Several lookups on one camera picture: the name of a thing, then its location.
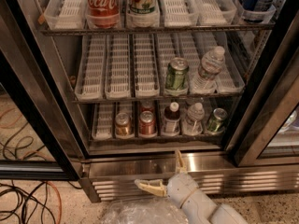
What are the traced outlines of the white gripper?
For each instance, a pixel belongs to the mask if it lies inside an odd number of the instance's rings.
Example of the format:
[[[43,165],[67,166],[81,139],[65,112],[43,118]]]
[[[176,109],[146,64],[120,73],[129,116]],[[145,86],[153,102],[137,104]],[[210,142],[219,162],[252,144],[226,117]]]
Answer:
[[[168,181],[167,187],[162,179],[142,180],[136,179],[135,184],[141,190],[158,197],[166,197],[179,209],[199,208],[199,201],[202,196],[198,184],[193,178],[186,174],[187,166],[182,159],[179,150],[176,154],[176,173]]]

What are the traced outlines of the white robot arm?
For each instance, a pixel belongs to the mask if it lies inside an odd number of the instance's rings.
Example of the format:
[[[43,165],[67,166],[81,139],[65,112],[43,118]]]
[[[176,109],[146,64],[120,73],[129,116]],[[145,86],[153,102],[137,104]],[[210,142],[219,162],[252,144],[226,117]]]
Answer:
[[[166,197],[183,211],[189,224],[249,224],[228,204],[217,205],[188,174],[181,152],[176,151],[176,173],[164,185],[162,179],[136,179],[141,190],[158,197]]]

